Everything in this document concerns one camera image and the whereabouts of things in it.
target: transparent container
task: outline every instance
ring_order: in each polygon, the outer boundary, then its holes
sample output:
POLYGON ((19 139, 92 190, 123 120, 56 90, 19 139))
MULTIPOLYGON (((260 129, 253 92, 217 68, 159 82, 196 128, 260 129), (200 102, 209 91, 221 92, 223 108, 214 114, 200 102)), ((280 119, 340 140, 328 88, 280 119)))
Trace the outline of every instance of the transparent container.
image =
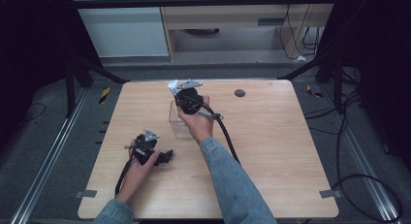
POLYGON ((176 138, 192 138, 188 126, 178 117, 178 109, 175 101, 171 101, 170 103, 169 122, 176 138))

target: blue sleeve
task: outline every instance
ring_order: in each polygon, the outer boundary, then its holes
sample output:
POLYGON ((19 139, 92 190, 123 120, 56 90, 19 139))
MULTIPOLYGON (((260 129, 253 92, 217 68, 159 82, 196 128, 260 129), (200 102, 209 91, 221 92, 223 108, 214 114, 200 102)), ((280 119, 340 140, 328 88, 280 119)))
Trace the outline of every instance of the blue sleeve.
POLYGON ((123 202, 111 199, 102 209, 93 223, 123 224, 132 223, 134 219, 133 211, 123 202))
POLYGON ((248 174, 218 141, 207 138, 200 149, 226 224, 277 223, 248 174))

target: small round object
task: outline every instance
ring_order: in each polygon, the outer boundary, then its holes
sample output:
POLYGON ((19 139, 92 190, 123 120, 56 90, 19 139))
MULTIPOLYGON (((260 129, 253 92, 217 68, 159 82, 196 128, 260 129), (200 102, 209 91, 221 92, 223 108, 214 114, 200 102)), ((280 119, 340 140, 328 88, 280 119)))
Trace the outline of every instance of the small round object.
POLYGON ((242 90, 242 89, 237 89, 237 90, 234 92, 234 94, 235 94, 237 97, 244 97, 244 96, 245 96, 245 91, 242 90))

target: metal clip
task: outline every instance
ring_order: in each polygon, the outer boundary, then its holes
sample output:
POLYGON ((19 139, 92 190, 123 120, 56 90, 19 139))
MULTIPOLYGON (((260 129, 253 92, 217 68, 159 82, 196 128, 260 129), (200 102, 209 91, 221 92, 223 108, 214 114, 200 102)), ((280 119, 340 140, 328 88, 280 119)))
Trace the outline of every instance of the metal clip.
POLYGON ((150 142, 150 141, 153 141, 153 140, 156 140, 156 139, 160 138, 160 135, 155 134, 155 133, 149 131, 148 129, 144 129, 143 134, 144 134, 144 140, 146 142, 150 142))
POLYGON ((177 86, 177 89, 189 89, 189 88, 194 88, 197 86, 202 86, 203 84, 199 81, 194 81, 194 80, 188 80, 185 83, 182 83, 177 86))

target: wooden table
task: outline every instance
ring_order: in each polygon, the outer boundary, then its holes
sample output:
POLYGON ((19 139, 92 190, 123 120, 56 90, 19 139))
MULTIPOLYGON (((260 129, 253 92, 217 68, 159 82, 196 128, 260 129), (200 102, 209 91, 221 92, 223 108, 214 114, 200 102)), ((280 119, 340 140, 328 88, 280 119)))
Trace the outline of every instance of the wooden table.
MULTIPOLYGON (((242 167, 276 218, 330 218, 338 215, 292 84, 287 80, 202 80, 197 90, 224 116, 242 167), (245 96, 238 98, 235 91, 245 96)), ((124 84, 87 185, 95 198, 82 198, 79 217, 94 218, 113 198, 127 161, 124 145, 143 128, 161 137, 156 149, 174 149, 169 164, 155 167, 137 196, 136 218, 221 218, 211 178, 193 139, 176 138, 169 123, 173 95, 168 81, 124 84)), ((214 137, 227 142, 217 123, 214 137)))

